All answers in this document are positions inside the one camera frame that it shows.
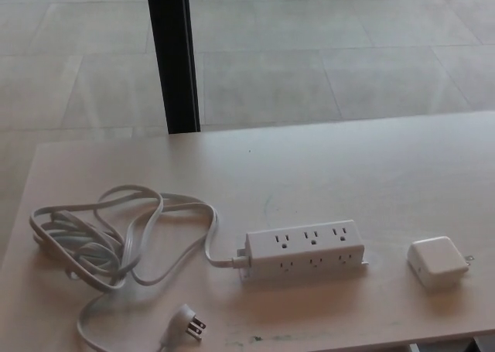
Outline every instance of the power cord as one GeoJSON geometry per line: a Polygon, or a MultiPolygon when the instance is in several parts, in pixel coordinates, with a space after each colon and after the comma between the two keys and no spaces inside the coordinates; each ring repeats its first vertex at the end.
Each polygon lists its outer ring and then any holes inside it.
{"type": "Polygon", "coordinates": [[[96,203],[82,205],[61,205],[42,207],[32,212],[29,218],[34,230],[34,240],[50,257],[61,262],[70,279],[81,279],[89,286],[103,294],[91,300],[81,311],[77,320],[77,331],[84,342],[97,352],[110,352],[100,344],[90,340],[84,332],[84,321],[105,294],[122,288],[125,279],[131,274],[134,280],[143,286],[151,286],[161,282],[194,248],[204,243],[204,252],[208,262],[218,268],[248,267],[246,257],[230,260],[211,258],[210,246],[218,226],[217,211],[209,204],[194,197],[172,193],[158,193],[147,187],[136,185],[116,186],[103,193],[96,203]],[[126,203],[141,201],[152,203],[144,213],[137,216],[128,226],[125,236],[107,222],[100,210],[121,206],[126,203]],[[80,219],[73,213],[93,211],[97,226],[80,219]],[[208,231],[194,241],[184,252],[156,279],[143,279],[136,273],[135,267],[146,253],[150,234],[160,216],[177,211],[200,211],[210,218],[208,231]],[[39,223],[41,217],[48,217],[39,223]],[[133,250],[135,229],[145,224],[141,241],[133,250]]]}

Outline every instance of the white table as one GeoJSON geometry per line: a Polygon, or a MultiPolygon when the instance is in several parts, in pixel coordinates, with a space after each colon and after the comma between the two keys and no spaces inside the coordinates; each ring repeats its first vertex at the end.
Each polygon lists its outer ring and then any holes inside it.
{"type": "MultiPolygon", "coordinates": [[[[38,254],[28,214],[125,183],[213,204],[217,258],[246,231],[354,219],[370,265],[355,279],[258,289],[196,255],[167,289],[133,288],[138,306],[94,320],[114,350],[156,350],[183,302],[208,332],[185,350],[359,350],[495,331],[495,113],[453,114],[40,146],[0,276],[2,352],[85,350],[74,322],[96,293],[38,254]],[[476,260],[460,288],[428,295],[405,252],[439,235],[476,260]]],[[[159,230],[142,271],[159,272],[196,226],[159,230]]]]}

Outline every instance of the electrical outlet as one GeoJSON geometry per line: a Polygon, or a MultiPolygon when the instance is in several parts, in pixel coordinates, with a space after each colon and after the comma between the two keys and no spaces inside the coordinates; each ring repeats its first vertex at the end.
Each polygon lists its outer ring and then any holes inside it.
{"type": "Polygon", "coordinates": [[[363,264],[364,245],[352,220],[246,234],[243,279],[349,271],[363,264]]]}

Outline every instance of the tile floor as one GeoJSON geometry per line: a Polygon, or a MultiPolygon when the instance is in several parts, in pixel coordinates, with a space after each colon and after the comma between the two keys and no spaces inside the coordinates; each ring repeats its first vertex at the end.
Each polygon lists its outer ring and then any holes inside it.
{"type": "MultiPolygon", "coordinates": [[[[495,0],[191,0],[203,129],[495,109],[495,0]]],[[[146,0],[0,0],[0,257],[40,142],[166,134],[146,0]]]]}

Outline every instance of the white power strip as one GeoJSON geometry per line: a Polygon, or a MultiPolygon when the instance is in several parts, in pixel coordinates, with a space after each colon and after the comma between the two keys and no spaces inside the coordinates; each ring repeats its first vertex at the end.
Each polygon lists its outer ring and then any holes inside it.
{"type": "Polygon", "coordinates": [[[352,220],[246,234],[241,278],[283,279],[361,267],[364,245],[352,220]]]}

